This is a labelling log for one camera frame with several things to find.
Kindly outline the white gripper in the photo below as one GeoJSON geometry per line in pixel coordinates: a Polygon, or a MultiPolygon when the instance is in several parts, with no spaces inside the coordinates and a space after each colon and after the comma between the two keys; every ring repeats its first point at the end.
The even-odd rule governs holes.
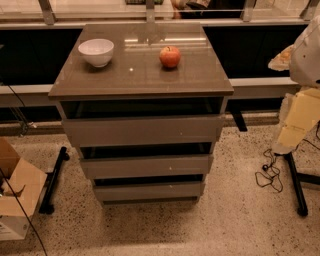
{"type": "MultiPolygon", "coordinates": [[[[268,63],[274,71],[289,71],[294,45],[278,53],[268,63]]],[[[292,152],[306,134],[320,121],[320,90],[302,88],[295,95],[286,94],[281,103],[272,150],[284,155],[292,152]]]]}

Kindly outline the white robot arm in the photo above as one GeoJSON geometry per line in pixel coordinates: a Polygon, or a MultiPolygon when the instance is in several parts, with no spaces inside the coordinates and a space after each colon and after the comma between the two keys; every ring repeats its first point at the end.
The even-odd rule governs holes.
{"type": "Polygon", "coordinates": [[[287,93],[281,103],[272,151],[284,155],[292,152],[320,121],[320,16],[313,18],[268,68],[288,70],[290,79],[301,86],[298,93],[287,93]]]}

